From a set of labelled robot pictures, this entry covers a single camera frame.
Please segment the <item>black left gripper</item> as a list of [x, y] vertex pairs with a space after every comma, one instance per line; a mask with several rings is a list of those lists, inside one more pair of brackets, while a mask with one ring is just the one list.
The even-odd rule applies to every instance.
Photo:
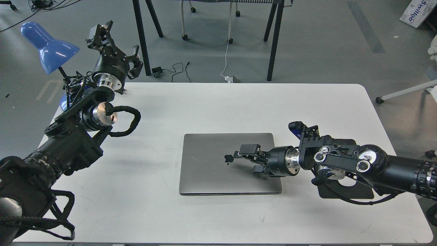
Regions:
[[133, 46], [133, 54], [130, 56], [118, 50], [110, 35], [112, 25], [113, 21], [109, 21], [104, 25], [94, 26], [90, 30], [89, 38], [86, 39], [87, 47], [100, 53], [92, 80], [97, 83], [104, 75], [109, 74], [118, 80], [113, 83], [115, 86], [124, 86], [127, 77], [133, 80], [140, 75], [143, 62], [138, 56], [139, 45]]

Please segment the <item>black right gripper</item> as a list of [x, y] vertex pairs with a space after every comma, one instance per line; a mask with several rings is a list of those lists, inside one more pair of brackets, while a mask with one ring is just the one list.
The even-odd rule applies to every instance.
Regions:
[[259, 144], [243, 144], [234, 152], [233, 158], [261, 162], [261, 165], [253, 167], [253, 173], [262, 173], [275, 178], [296, 176], [301, 168], [299, 151], [292, 146], [275, 147], [270, 151], [262, 152]]

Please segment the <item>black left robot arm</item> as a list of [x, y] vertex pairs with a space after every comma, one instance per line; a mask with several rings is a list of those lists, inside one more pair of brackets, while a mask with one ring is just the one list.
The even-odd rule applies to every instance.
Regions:
[[53, 190], [62, 175], [90, 167], [103, 155], [100, 145], [107, 136], [131, 134], [140, 122], [140, 112], [130, 106], [111, 104], [115, 93], [122, 94], [126, 78], [137, 78], [143, 62], [139, 46], [128, 56], [116, 47], [110, 35], [112, 21], [90, 30], [88, 48], [100, 57], [91, 74], [67, 76], [61, 66], [72, 58], [78, 47], [54, 39], [39, 23], [26, 22], [21, 34], [39, 51], [46, 73], [58, 69], [64, 77], [67, 98], [63, 112], [45, 129], [48, 140], [26, 158], [8, 156], [1, 160], [1, 245], [29, 230], [51, 234], [63, 226], [73, 240], [75, 227], [68, 222], [74, 204], [70, 191]]

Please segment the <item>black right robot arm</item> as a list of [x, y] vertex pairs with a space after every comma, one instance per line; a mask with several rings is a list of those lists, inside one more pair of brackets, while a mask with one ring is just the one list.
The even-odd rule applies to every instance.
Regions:
[[[379, 146], [359, 146], [353, 139], [321, 136], [317, 125], [308, 127], [301, 121], [290, 122], [289, 130], [300, 139], [298, 147], [282, 146], [262, 151], [258, 144], [243, 144], [225, 162], [244, 158], [255, 163], [254, 172], [269, 177], [296, 176], [310, 170], [312, 184], [324, 187], [335, 198], [356, 205], [374, 205], [409, 192], [436, 200], [436, 162], [388, 155]], [[358, 202], [329, 187], [330, 179], [348, 177], [370, 187], [385, 198], [376, 202]]]

